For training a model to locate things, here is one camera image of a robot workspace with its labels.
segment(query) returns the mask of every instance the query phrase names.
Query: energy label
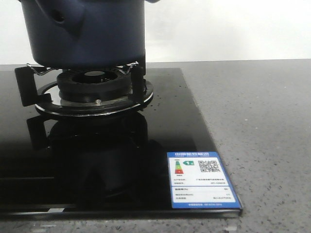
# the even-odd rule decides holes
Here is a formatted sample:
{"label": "energy label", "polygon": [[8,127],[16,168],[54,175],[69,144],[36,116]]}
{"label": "energy label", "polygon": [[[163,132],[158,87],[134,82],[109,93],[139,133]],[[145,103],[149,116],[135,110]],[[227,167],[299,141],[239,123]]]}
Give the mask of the energy label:
{"label": "energy label", "polygon": [[173,208],[240,208],[217,152],[169,152]]}

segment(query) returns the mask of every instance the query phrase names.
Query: gray speckled countertop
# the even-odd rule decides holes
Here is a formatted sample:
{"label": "gray speckled countertop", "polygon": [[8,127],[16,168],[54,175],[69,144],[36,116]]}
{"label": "gray speckled countertop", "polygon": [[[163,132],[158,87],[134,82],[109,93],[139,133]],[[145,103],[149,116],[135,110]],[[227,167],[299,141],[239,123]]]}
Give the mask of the gray speckled countertop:
{"label": "gray speckled countertop", "polygon": [[311,60],[180,67],[244,204],[235,219],[0,222],[4,233],[311,232]]}

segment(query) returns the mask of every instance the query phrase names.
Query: black glass surface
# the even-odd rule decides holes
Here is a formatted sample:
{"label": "black glass surface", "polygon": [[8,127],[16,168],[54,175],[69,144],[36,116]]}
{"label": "black glass surface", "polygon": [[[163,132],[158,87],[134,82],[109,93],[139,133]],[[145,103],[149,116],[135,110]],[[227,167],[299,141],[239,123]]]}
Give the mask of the black glass surface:
{"label": "black glass surface", "polygon": [[[36,77],[37,86],[57,72]],[[217,217],[173,209],[169,151],[215,151],[180,69],[149,69],[154,99],[117,119],[56,121],[23,107],[0,72],[0,217]]]}

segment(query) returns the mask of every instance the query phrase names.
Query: gas stove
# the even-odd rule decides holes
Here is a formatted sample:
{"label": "gas stove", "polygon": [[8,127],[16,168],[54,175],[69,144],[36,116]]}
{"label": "gas stove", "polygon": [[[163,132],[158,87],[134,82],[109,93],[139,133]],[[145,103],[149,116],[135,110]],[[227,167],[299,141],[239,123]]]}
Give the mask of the gas stove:
{"label": "gas stove", "polygon": [[[82,104],[59,98],[55,76],[102,80],[110,72],[126,77],[127,69],[53,71],[43,77],[36,72],[46,70],[32,69],[17,69],[17,79],[25,77],[19,71],[28,72],[32,91],[42,86],[32,96],[30,89],[19,93],[13,69],[0,72],[1,218],[233,217],[242,212],[221,159],[207,170],[206,156],[217,150],[180,69],[148,69],[140,82],[143,95],[131,96],[135,91],[126,87],[127,98],[95,97]],[[117,103],[112,109],[111,102]],[[212,179],[227,192],[209,204],[188,198],[197,191],[185,191],[192,185],[182,184],[189,167],[199,165],[197,182]],[[224,179],[209,176],[218,171]]]}

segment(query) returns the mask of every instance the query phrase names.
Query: burner ring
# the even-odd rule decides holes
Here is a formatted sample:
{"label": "burner ring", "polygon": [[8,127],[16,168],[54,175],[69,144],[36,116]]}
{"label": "burner ring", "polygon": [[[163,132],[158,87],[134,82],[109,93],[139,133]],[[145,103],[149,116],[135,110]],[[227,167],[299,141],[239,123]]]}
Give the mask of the burner ring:
{"label": "burner ring", "polygon": [[40,102],[35,105],[36,110],[42,115],[56,120],[60,119],[89,119],[92,117],[117,117],[145,108],[153,99],[153,86],[146,81],[146,93],[142,104],[135,103],[122,96],[114,100],[95,102],[74,102],[62,100],[59,95],[57,82],[50,83],[38,90],[38,94],[51,94],[52,102]]}
{"label": "burner ring", "polygon": [[74,102],[112,100],[131,90],[131,75],[115,68],[68,70],[57,76],[60,97]]}

